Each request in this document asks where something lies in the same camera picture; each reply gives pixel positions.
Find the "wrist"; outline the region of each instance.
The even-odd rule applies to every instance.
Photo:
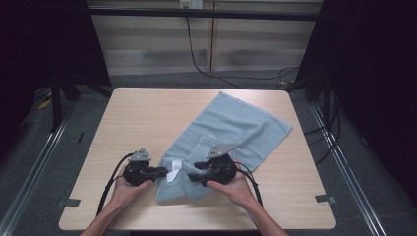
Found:
[[[245,211],[248,211],[251,208],[258,207],[258,206],[260,206],[260,203],[254,197],[245,199],[240,205],[240,207],[244,209]]]

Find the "cloth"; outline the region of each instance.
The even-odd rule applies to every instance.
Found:
[[[240,99],[221,92],[185,129],[159,162],[172,171],[172,161],[181,160],[182,169],[168,183],[158,181],[156,200],[160,203],[187,196],[201,200],[212,192],[200,182],[192,182],[188,173],[204,173],[195,162],[207,161],[213,144],[241,144],[229,153],[232,159],[253,171],[288,135],[292,127],[285,121]]]

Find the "black tape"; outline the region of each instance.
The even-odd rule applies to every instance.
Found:
[[[56,203],[55,207],[65,208],[65,207],[78,207],[81,200],[67,199],[61,200]]]
[[[328,196],[327,195],[317,195],[315,196],[317,203],[324,203],[328,202]]]

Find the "metal rail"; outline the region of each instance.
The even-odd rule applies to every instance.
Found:
[[[248,20],[277,20],[315,22],[321,16],[316,13],[281,13],[255,11],[225,11],[200,9],[171,9],[171,8],[126,8],[89,6],[88,8],[49,7],[49,14],[75,13],[97,16],[132,16],[132,17],[186,17],[186,18],[217,18],[217,19],[248,19]]]
[[[317,105],[312,105],[311,109],[319,126],[324,127],[324,117],[320,108]],[[365,219],[365,222],[371,230],[372,235],[386,236],[387,234],[385,233],[384,228],[381,225],[380,220],[374,211],[374,208],[371,206],[370,202],[368,201],[368,198],[366,197],[361,186],[359,185],[359,182],[356,179],[356,176],[353,173],[352,169],[350,168],[350,165],[347,162],[346,157],[341,151],[340,146],[337,144],[334,135],[331,132],[328,132],[328,130],[326,129],[323,129],[323,135],[325,136],[328,146],[330,148],[333,147],[332,154],[334,160],[336,161],[340,169],[340,172],[344,180],[346,181],[347,186],[349,187],[350,193],[355,199],[356,205],[359,207],[359,210],[361,211],[362,216]]]
[[[1,236],[10,236],[15,230],[16,225],[25,210],[26,205],[30,200],[30,196],[34,191],[43,170],[45,169],[52,152],[55,150],[56,145],[58,144],[61,136],[67,125],[67,121],[72,114],[76,106],[76,102],[71,104],[70,109],[68,110],[66,116],[62,120],[60,126],[56,129],[55,132],[49,135],[49,138],[42,149],[39,157],[37,158],[36,163],[33,165],[33,168],[30,171],[25,183],[19,190],[19,193],[16,195],[12,204],[7,209],[3,219],[0,221],[0,235]]]

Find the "human hand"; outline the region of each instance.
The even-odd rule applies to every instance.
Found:
[[[239,163],[235,163],[235,165],[236,168],[240,169]],[[245,206],[250,205],[253,201],[257,201],[248,185],[245,175],[239,171],[233,180],[226,185],[212,180],[208,181],[207,185],[226,195],[233,204],[239,207],[245,208]]]
[[[122,176],[125,171],[126,165],[122,168],[118,176]],[[115,204],[119,209],[126,208],[136,196],[149,187],[153,181],[147,180],[140,186],[136,187],[129,184],[124,177],[117,177],[115,181],[115,187],[110,203]]]

